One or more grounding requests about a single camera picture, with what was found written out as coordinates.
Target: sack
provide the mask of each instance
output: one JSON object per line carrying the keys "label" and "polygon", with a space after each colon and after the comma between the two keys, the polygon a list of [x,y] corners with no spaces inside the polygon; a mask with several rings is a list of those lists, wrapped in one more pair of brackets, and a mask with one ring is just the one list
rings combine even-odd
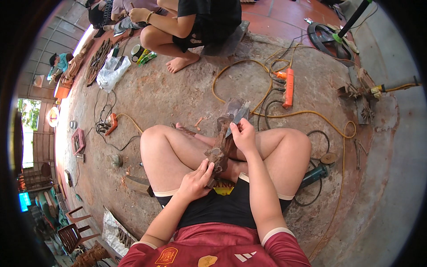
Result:
{"label": "sack", "polygon": [[129,57],[125,56],[122,65],[117,70],[114,70],[119,60],[120,58],[115,57],[107,58],[104,66],[97,75],[97,83],[99,87],[107,93],[110,93],[111,90],[113,90],[116,83],[122,78],[123,74],[131,65]]}

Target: concrete floor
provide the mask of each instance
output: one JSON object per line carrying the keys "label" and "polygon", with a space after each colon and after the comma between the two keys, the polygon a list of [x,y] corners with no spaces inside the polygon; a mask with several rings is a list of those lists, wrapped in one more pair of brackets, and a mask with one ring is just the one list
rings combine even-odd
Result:
{"label": "concrete floor", "polygon": [[[124,55],[130,55],[130,50],[139,44],[138,34],[128,42]],[[100,44],[98,40],[89,54],[92,54]],[[280,38],[248,34],[237,48],[237,58],[255,59],[263,62],[270,54],[282,47],[289,46],[290,41]],[[214,65],[202,58],[199,62],[170,74],[165,68],[171,57],[159,55],[147,65],[138,67],[132,64],[114,89],[117,103],[113,108],[116,114],[125,113],[135,119],[142,129],[156,124],[170,126],[180,122],[191,130],[200,117],[207,117],[199,127],[201,134],[215,135],[215,122],[219,116],[222,104],[211,93],[214,77],[221,71],[222,66]],[[137,238],[140,238],[151,221],[161,210],[155,198],[145,197],[129,190],[123,183],[123,177],[128,171],[133,176],[146,178],[144,169],[137,163],[141,161],[139,139],[135,138],[122,152],[105,145],[102,138],[94,130],[86,138],[86,164],[72,155],[69,142],[74,130],[70,129],[70,120],[76,120],[78,127],[88,133],[94,126],[94,107],[98,86],[94,83],[86,87],[83,76],[86,64],[80,70],[67,99],[61,103],[60,122],[56,129],[56,163],[58,172],[64,169],[70,171],[74,183],[77,182],[75,193],[83,202],[77,201],[74,189],[66,187],[67,201],[71,208],[83,206],[80,214],[90,213],[93,218],[85,220],[81,225],[91,225],[94,232],[102,233],[104,207],[108,208],[115,217]],[[348,69],[329,56],[311,48],[298,48],[295,51],[292,68],[295,72],[295,89],[293,107],[284,110],[278,105],[271,108],[271,114],[288,114],[301,110],[320,112],[334,123],[341,131],[349,120],[357,121],[355,104],[352,100],[342,100],[336,94],[336,89],[350,83]],[[261,66],[251,62],[242,63],[228,69],[216,83],[216,93],[227,99],[239,96],[252,102],[252,107],[264,96],[269,85],[267,73]],[[281,98],[281,94],[272,93],[269,99]],[[102,106],[107,101],[107,93],[101,91],[95,114],[99,116]],[[113,104],[114,95],[108,99]],[[256,124],[256,117],[250,121]],[[324,180],[323,189],[318,200],[308,206],[299,207],[292,203],[284,216],[290,229],[295,233],[302,249],[310,255],[321,240],[335,212],[340,186],[342,182],[343,144],[340,136],[329,124],[315,114],[300,114],[294,117],[271,119],[272,128],[289,127],[302,132],[319,129],[330,138],[330,151],[338,154],[338,162],[332,169],[332,174]],[[267,129],[262,119],[260,129]],[[371,129],[357,129],[358,138],[368,140]],[[347,135],[353,132],[350,126]],[[106,138],[107,142],[117,147],[123,147],[129,138],[138,135],[133,123],[125,117],[119,119],[118,128]],[[313,134],[310,139],[313,144],[313,157],[320,157],[326,151],[326,140],[322,135]],[[123,157],[123,167],[116,170],[105,168],[104,158],[109,154],[120,154]],[[322,245],[318,246],[315,254],[327,243],[340,223],[357,193],[361,175],[356,171],[355,149],[353,141],[346,141],[345,180],[342,200],[337,216],[328,231]],[[319,190],[319,182],[315,182],[297,194],[302,203],[310,202]]]}

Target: plastic chair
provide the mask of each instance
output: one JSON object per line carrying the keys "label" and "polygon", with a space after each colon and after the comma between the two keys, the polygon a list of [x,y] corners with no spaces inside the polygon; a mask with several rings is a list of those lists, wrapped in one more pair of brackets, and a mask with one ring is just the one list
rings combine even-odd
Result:
{"label": "plastic chair", "polygon": [[73,223],[58,230],[59,239],[61,240],[62,245],[64,246],[64,249],[68,254],[71,254],[76,249],[77,246],[79,246],[81,243],[85,242],[86,240],[92,239],[100,235],[100,234],[95,234],[95,235],[89,235],[87,237],[82,238],[80,236],[80,233],[89,228],[90,228],[89,225],[84,226],[82,228],[77,228],[77,225]]}
{"label": "plastic chair", "polygon": [[76,208],[76,209],[74,209],[74,210],[72,210],[72,211],[69,211],[69,212],[67,212],[66,214],[65,214],[65,216],[67,216],[67,218],[70,220],[70,222],[71,223],[77,223],[77,222],[79,222],[79,221],[81,221],[81,220],[84,220],[84,219],[87,219],[87,218],[89,218],[89,217],[92,217],[92,215],[85,215],[85,216],[82,216],[82,217],[78,217],[78,218],[73,218],[72,216],[71,216],[71,214],[72,213],[74,213],[74,212],[76,212],[76,211],[78,211],[78,210],[80,210],[80,209],[82,209],[83,207],[82,206],[80,206],[80,207],[78,207],[78,208]]}

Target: wood shavings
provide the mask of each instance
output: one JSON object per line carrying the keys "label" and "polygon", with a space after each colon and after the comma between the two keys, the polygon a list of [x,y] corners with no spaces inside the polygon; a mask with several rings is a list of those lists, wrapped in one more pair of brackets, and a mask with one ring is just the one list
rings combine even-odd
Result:
{"label": "wood shavings", "polygon": [[201,129],[199,128],[199,123],[202,121],[202,120],[206,120],[206,117],[200,117],[200,119],[197,121],[197,123],[194,125],[194,127],[196,127],[197,128],[197,131],[200,131]]}

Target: person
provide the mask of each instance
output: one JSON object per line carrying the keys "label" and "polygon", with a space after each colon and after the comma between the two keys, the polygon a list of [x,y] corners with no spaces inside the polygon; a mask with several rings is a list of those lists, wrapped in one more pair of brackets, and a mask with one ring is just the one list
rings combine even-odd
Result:
{"label": "person", "polygon": [[114,30],[114,33],[118,33],[126,29],[141,29],[148,25],[145,22],[133,23],[131,21],[129,17],[129,11],[132,9],[131,2],[135,8],[146,8],[159,15],[167,14],[166,10],[157,5],[156,0],[114,0],[111,19],[117,21],[121,16],[124,16],[124,19],[115,25],[105,25],[103,27],[105,31]]}
{"label": "person", "polygon": [[203,152],[215,138],[163,125],[142,134],[141,158],[163,209],[119,267],[310,266],[282,215],[307,170],[310,140],[295,129],[255,133],[245,119],[230,128],[237,149],[221,177],[235,186],[225,196],[205,188],[214,165]]}
{"label": "person", "polygon": [[[62,53],[57,55],[56,53],[50,57],[49,64],[50,64],[50,72],[47,75],[47,80],[50,81],[52,79],[55,79],[57,76],[61,76],[60,74],[65,72],[68,69],[68,62],[72,60],[73,54],[71,53]],[[54,70],[59,69],[60,73],[53,73]]]}
{"label": "person", "polygon": [[88,9],[89,22],[98,32],[94,38],[101,37],[105,31],[103,27],[111,23],[113,0],[87,0],[85,7]]}
{"label": "person", "polygon": [[223,42],[242,22],[239,0],[157,0],[157,4],[174,18],[153,14],[146,8],[132,9],[132,22],[144,21],[140,36],[144,48],[162,55],[174,56],[166,63],[175,73],[199,60],[188,48]]}

